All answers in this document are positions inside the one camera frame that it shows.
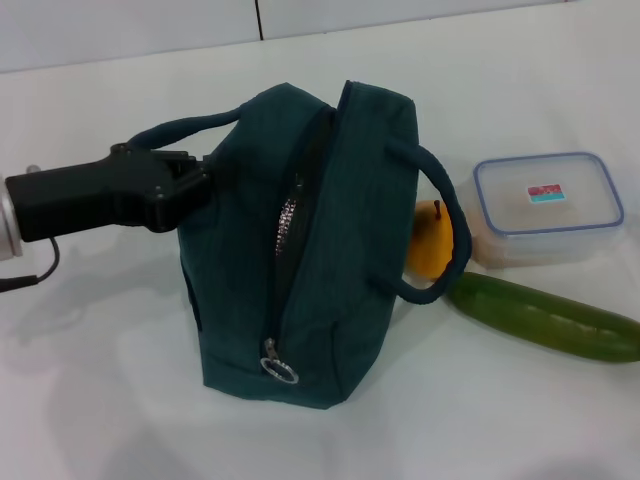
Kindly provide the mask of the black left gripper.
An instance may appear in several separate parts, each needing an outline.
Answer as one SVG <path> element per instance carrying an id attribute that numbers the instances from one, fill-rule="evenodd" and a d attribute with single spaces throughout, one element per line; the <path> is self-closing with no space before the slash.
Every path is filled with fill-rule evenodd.
<path id="1" fill-rule="evenodd" d="M 102 160 L 11 176 L 5 184 L 27 243 L 108 225 L 167 232 L 213 189 L 204 163 L 186 151 L 125 144 Z"/>

